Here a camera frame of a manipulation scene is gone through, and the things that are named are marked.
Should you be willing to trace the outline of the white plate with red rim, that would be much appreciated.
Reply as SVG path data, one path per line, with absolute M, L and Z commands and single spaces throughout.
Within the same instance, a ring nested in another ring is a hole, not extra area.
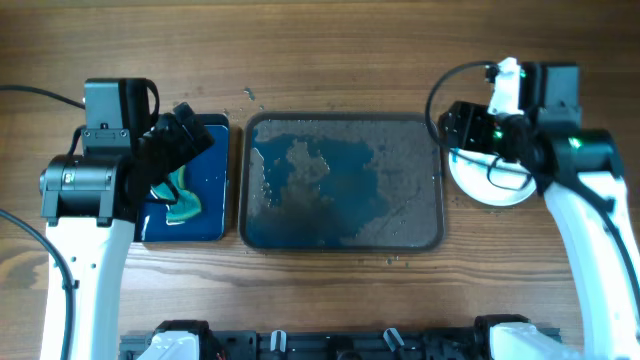
M 535 181 L 524 167 L 496 155 L 454 149 L 448 155 L 448 166 L 458 187 L 485 205 L 514 206 L 536 191 Z

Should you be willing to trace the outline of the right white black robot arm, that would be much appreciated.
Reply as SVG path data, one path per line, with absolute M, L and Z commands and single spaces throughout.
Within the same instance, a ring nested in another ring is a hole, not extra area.
M 543 198 L 578 294 L 586 359 L 639 355 L 639 250 L 611 134 L 581 125 L 574 63 L 484 61 L 487 104 L 457 101 L 427 118 L 449 171 L 472 199 L 508 207 Z

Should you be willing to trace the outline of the green scouring sponge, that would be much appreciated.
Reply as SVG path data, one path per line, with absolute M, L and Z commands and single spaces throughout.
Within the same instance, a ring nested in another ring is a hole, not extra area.
M 167 183 L 161 183 L 151 188 L 151 194 L 166 207 L 166 223 L 168 225 L 182 224 L 202 212 L 199 197 L 186 189 L 186 166 L 178 168 L 168 175 Z

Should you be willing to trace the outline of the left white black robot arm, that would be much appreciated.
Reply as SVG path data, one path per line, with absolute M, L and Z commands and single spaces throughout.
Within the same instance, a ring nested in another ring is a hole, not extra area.
M 145 78 L 93 78 L 86 122 L 39 180 L 50 246 L 43 359 L 112 359 L 121 282 L 139 211 L 151 189 L 214 140 L 185 103 L 159 111 Z

